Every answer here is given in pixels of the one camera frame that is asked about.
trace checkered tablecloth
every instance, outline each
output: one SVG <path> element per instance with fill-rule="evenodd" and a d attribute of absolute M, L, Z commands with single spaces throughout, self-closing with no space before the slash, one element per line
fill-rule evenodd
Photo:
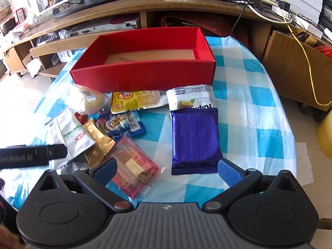
<path fill-rule="evenodd" d="M 207 40 L 217 60 L 213 89 L 219 111 L 223 156 L 243 169 L 256 168 L 266 175 L 276 175 L 281 169 L 289 169 L 296 175 L 294 136 L 264 67 L 232 37 L 207 37 Z M 37 106 L 34 113 L 40 123 L 35 127 L 32 144 L 49 143 L 44 124 L 66 108 L 66 90 L 73 83 L 69 70 L 83 51 L 74 55 Z M 142 201 L 193 201 L 202 205 L 228 188 L 217 173 L 171 175 L 172 123 L 168 106 L 139 111 L 139 116 L 147 133 L 134 141 L 159 166 L 166 166 Z M 19 207 L 44 169 L 14 171 L 17 175 L 17 179 L 14 179 L 16 189 L 9 189 L 9 194 L 14 202 L 15 194 L 21 197 L 16 201 Z M 18 191 L 18 186 L 21 186 L 24 194 Z M 107 187 L 124 197 L 112 182 Z"/>

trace red box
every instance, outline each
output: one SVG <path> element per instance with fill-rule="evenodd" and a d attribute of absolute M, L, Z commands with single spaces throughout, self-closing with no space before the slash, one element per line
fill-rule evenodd
<path fill-rule="evenodd" d="M 70 74 L 102 93 L 208 84 L 216 62 L 200 28 L 163 27 L 99 36 Z"/>

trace purple wrapper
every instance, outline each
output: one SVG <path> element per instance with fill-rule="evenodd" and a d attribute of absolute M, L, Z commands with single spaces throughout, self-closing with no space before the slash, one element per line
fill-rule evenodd
<path fill-rule="evenodd" d="M 173 129 L 172 175 L 217 173 L 218 109 L 185 108 L 171 112 Z"/>

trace floor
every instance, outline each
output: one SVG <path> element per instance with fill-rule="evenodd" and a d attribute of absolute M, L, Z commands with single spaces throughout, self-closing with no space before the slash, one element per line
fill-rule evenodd
<path fill-rule="evenodd" d="M 33 124 L 29 117 L 46 92 L 51 81 L 47 77 L 31 79 L 25 74 L 21 79 L 16 75 L 0 79 L 0 146 L 19 145 L 22 135 Z M 332 159 L 323 155 L 316 141 L 317 123 L 311 115 L 298 111 L 296 102 L 281 98 L 296 142 L 305 142 L 310 158 L 313 180 L 303 186 L 316 207 L 319 217 L 332 218 Z M 332 248 L 332 230 L 317 230 L 312 245 L 316 249 Z"/>

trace yellow cable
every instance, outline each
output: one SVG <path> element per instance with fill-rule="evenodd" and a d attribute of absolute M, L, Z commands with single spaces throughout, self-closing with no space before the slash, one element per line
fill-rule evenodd
<path fill-rule="evenodd" d="M 268 3 L 270 3 L 270 4 L 272 4 L 272 5 L 275 5 L 276 7 L 278 7 L 279 10 L 280 10 L 280 12 L 281 12 L 282 15 L 283 15 L 283 16 L 282 16 L 282 17 L 283 17 L 283 20 L 284 20 L 285 22 L 287 22 L 287 20 L 286 20 L 286 18 L 285 18 L 285 15 L 283 14 L 283 11 L 280 9 L 280 7 L 279 7 L 279 5 L 278 5 L 277 3 L 275 3 L 275 2 L 273 2 L 273 1 L 271 1 L 271 0 L 264 0 L 264 1 L 266 1 L 266 2 L 268 2 Z M 314 85 L 313 85 L 313 79 L 312 79 L 311 65 L 310 65 L 309 57 L 308 57 L 308 55 L 307 55 L 307 53 L 306 53 L 306 51 L 305 51 L 305 49 L 304 49 L 302 43 L 301 43 L 301 42 L 297 39 L 297 37 L 294 35 L 292 28 L 289 26 L 289 24 L 286 23 L 286 25 L 287 25 L 288 29 L 290 30 L 290 32 L 292 33 L 292 36 L 294 37 L 294 39 L 295 39 L 295 40 L 297 41 L 297 43 L 300 45 L 300 47 L 301 47 L 301 49 L 303 50 L 303 53 L 304 53 L 304 55 L 305 55 L 305 58 L 307 59 L 308 66 L 309 66 L 309 75 L 310 75 L 310 81 L 311 81 L 311 88 L 312 88 L 313 96 L 314 96 L 314 98 L 315 98 L 316 103 L 317 103 L 318 105 L 320 105 L 320 106 L 329 106 L 329 105 L 332 103 L 332 101 L 330 101 L 328 104 L 321 104 L 321 103 L 318 102 L 317 97 L 316 97 L 315 88 L 314 88 Z"/>

